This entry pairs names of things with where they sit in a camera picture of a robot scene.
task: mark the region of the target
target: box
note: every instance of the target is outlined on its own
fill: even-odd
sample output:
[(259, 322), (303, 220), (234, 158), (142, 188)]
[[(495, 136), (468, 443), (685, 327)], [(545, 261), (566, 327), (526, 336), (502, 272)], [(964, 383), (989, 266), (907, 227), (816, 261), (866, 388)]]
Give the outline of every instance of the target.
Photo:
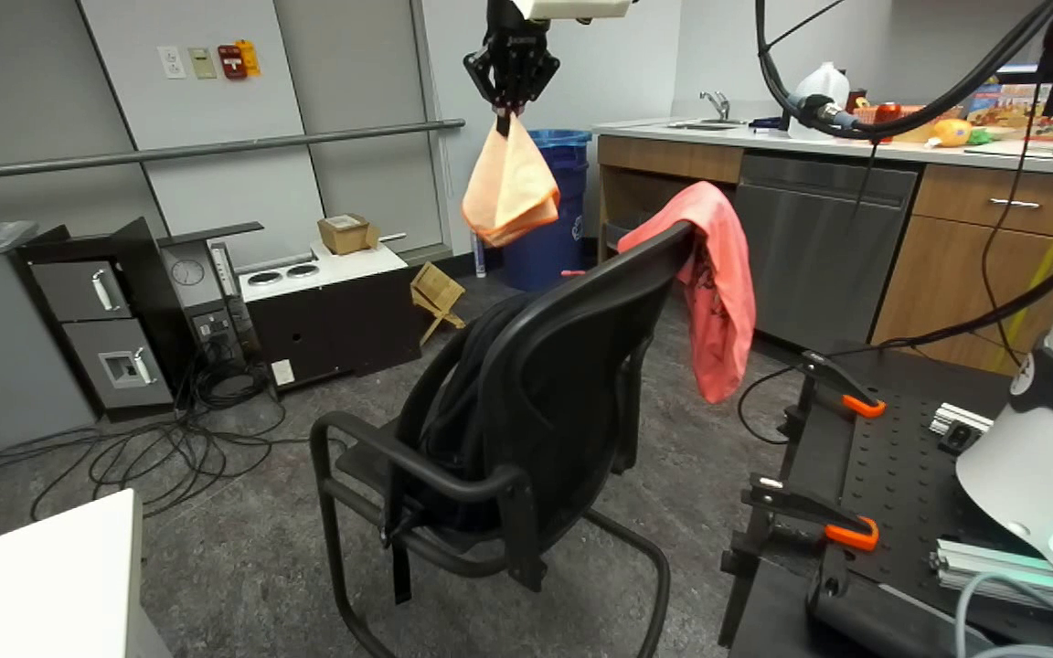
[(320, 233), (332, 255), (366, 251), (378, 244), (373, 224), (359, 215), (320, 220)]

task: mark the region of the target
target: chair backrest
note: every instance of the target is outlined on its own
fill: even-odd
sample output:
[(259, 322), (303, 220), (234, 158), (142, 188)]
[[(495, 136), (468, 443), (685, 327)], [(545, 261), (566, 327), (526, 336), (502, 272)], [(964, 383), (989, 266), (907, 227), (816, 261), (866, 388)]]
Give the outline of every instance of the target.
[(526, 471), (537, 499), (537, 547), (554, 543), (602, 489), (638, 420), (652, 327), (678, 271), (694, 248), (694, 227), (678, 224), (638, 251), (562, 281), (524, 305), (489, 343), (479, 372), (471, 432), (484, 471)]

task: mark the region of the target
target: pink towel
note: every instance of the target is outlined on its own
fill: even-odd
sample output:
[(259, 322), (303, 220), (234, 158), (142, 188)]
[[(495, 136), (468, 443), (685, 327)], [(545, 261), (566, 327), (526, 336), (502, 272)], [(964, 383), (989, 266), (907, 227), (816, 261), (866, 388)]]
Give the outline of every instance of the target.
[(702, 398), (714, 406), (739, 389), (758, 322), (749, 248), (739, 210), (718, 187), (694, 181), (657, 215), (629, 229), (619, 248), (629, 251), (682, 220), (705, 233), (705, 248), (685, 261), (678, 281), (685, 283), (690, 310), (694, 378)]

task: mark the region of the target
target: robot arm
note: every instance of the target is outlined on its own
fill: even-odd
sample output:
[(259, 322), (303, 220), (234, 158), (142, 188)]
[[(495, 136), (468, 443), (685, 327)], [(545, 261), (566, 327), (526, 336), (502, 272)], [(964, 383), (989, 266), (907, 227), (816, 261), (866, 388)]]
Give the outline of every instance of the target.
[(549, 52), (554, 17), (619, 17), (633, 0), (488, 0), (484, 52), (463, 70), (498, 112), (524, 112), (558, 70)]

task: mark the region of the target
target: green object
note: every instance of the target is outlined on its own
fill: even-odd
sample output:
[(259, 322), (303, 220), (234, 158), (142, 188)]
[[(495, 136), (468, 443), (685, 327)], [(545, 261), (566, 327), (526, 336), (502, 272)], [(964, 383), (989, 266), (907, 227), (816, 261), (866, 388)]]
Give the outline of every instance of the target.
[(970, 140), (964, 140), (970, 145), (989, 145), (989, 143), (995, 143), (991, 140), (991, 131), (989, 127), (970, 127)]

